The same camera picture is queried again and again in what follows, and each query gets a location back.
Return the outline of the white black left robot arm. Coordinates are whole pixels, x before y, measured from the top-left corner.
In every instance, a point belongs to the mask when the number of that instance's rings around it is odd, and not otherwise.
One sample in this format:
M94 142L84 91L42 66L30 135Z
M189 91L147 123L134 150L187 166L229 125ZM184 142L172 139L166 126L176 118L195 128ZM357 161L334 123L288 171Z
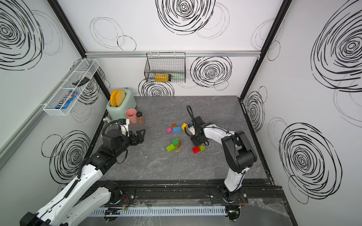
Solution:
M144 142L145 130L123 133L120 129L102 132L103 144L97 152L84 161L77 176L50 202L36 213L28 212L20 220L21 226L77 226L100 206L111 199L122 198L114 182L105 182L91 195L81 200L88 189L117 163L130 146Z

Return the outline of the lime long lego brick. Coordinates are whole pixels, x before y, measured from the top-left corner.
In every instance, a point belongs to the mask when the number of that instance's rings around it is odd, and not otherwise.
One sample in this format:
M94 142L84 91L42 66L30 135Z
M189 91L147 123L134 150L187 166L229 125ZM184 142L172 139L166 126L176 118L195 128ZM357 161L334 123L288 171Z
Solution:
M176 146L174 144L171 144L171 145L167 146L166 149L168 152L171 152L176 149Z

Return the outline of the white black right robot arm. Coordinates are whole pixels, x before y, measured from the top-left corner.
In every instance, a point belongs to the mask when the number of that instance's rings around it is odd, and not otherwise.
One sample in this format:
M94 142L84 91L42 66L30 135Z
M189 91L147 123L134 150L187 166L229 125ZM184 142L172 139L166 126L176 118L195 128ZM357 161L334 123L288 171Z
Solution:
M194 147L201 148L213 140L223 147L229 171L224 185L229 193L235 193L242 186L245 174L257 161L255 150L243 131L228 131L215 124L205 123L200 116L191 119L188 134Z

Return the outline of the dark green lego brick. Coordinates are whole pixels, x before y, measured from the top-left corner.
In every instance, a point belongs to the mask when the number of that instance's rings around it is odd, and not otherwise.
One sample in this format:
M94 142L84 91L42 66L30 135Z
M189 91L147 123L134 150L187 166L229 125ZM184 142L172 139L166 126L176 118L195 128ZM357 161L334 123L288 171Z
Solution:
M180 139L176 138L173 140L173 144L177 147L179 145Z

